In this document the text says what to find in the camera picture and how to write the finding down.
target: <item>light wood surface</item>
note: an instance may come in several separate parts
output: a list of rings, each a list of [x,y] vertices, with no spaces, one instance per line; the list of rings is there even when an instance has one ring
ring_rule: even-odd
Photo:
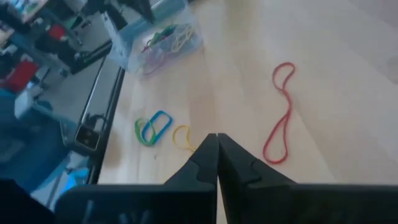
[[[287,106],[271,73],[290,61],[290,156],[273,168],[297,182],[397,184],[398,31],[357,2],[195,2],[203,48],[148,80],[126,74],[99,183],[163,183],[189,158],[172,130],[156,147],[137,142],[135,119],[157,110],[190,125],[193,145],[227,133],[262,159]],[[281,155],[281,133],[270,147]]]
[[[48,2],[49,0],[41,0],[38,2],[37,6],[29,11],[29,13],[24,14],[24,16],[22,16],[22,22],[26,23],[28,21],[30,21],[35,15],[36,13],[41,10],[45,4]],[[0,46],[2,46],[2,44],[5,43],[5,41],[8,40],[8,38],[10,38],[10,36],[14,33],[13,29],[9,29],[7,32],[4,32],[3,30],[0,30]]]

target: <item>clear plastic container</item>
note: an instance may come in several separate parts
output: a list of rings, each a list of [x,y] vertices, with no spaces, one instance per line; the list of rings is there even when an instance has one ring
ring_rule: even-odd
[[[152,4],[155,24],[139,18],[115,35],[109,58],[139,78],[196,50],[202,43],[200,28],[185,0]]]

